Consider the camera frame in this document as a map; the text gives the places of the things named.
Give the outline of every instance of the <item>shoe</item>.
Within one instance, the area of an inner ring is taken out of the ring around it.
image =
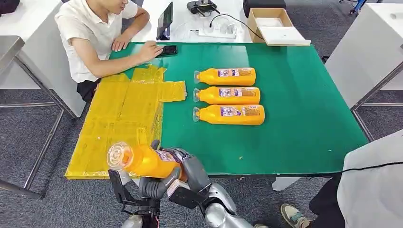
[[[307,228],[312,220],[304,217],[299,210],[289,204],[283,204],[280,208],[281,215],[293,228]]]
[[[265,225],[263,225],[263,224],[256,224],[255,226],[254,226],[254,228],[269,228],[268,226],[265,226]]]

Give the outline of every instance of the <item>green table mat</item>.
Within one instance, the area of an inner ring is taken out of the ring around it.
[[[162,146],[196,155],[209,174],[315,174],[340,171],[344,156],[367,143],[313,46],[258,43],[169,43],[178,55],[151,63],[165,81],[186,81],[185,101],[165,103]],[[111,58],[135,53],[130,43]],[[192,120],[194,70],[253,67],[266,119],[261,126],[213,125]],[[125,71],[131,77],[133,69]]]

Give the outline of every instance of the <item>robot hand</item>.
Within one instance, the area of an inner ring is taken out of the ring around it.
[[[153,141],[152,148],[157,149],[159,141]],[[174,169],[166,179],[142,177],[140,179],[140,193],[143,200],[153,202],[155,212],[139,207],[139,211],[132,215],[122,228],[158,227],[159,200],[165,192],[170,191],[169,200],[190,209],[198,206],[210,227],[213,228],[253,228],[245,219],[239,217],[236,206],[227,191],[219,184],[211,183],[203,165],[194,156],[180,148],[167,148],[164,151],[176,156],[182,163],[182,171],[188,180],[185,185],[173,184],[180,175],[180,169]],[[146,212],[147,216],[141,216],[139,212]]]
[[[176,189],[170,201],[194,208],[196,202],[206,222],[213,228],[253,228],[237,215],[237,208],[227,191],[219,184],[211,183],[203,165],[194,156],[180,148],[167,148],[181,162],[188,177],[189,190]]]

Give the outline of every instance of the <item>bottle cap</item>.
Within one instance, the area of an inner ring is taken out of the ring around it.
[[[197,70],[195,70],[195,71],[194,71],[194,82],[195,82],[196,84],[200,82],[199,76],[200,76],[200,72],[197,71]]]
[[[200,109],[198,107],[193,108],[193,121],[197,122],[200,120]]]
[[[200,94],[200,90],[197,89],[197,88],[195,88],[195,89],[193,90],[193,101],[194,101],[194,102],[200,101],[199,94]]]
[[[133,161],[132,148],[125,142],[117,142],[109,148],[106,161],[111,169],[124,169]]]

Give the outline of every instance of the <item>white cloth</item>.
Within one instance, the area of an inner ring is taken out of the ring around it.
[[[344,170],[403,162],[403,130],[348,153]],[[403,164],[343,173],[337,201],[346,228],[401,227]]]
[[[91,42],[99,59],[109,59],[112,44],[121,34],[122,18],[129,19],[137,14],[137,5],[130,0],[119,14],[108,14],[108,23],[103,22],[88,6],[86,0],[70,0],[60,7],[55,16],[60,30],[63,46],[70,63],[71,77],[76,82],[96,81],[96,78],[84,65],[71,46],[71,38],[87,39]]]

